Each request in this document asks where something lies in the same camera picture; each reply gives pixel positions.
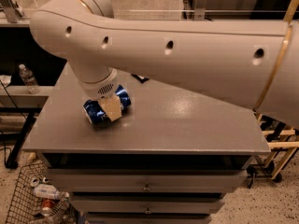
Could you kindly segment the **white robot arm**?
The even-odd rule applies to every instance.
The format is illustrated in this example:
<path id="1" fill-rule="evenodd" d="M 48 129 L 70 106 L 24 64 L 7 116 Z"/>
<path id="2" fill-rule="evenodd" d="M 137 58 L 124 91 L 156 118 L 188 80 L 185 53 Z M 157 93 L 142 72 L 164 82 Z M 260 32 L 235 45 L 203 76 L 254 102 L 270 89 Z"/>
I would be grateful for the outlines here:
<path id="1" fill-rule="evenodd" d="M 111 94 L 122 70 L 299 128 L 295 21 L 123 21 L 110 0 L 51 0 L 32 15 L 30 31 L 69 62 L 92 98 Z"/>

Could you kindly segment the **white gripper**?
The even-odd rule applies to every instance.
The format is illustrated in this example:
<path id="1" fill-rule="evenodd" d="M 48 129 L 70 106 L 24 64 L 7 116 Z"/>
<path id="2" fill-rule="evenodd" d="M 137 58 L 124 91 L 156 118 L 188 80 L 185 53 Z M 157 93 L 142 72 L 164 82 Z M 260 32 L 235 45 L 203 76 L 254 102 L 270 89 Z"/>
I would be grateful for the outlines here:
<path id="1" fill-rule="evenodd" d="M 99 105 L 111 121 L 121 117 L 120 97 L 113 94 L 120 85 L 115 69 L 112 69 L 110 74 L 100 81 L 94 83 L 80 81 L 79 85 L 88 97 L 92 100 L 99 100 Z"/>

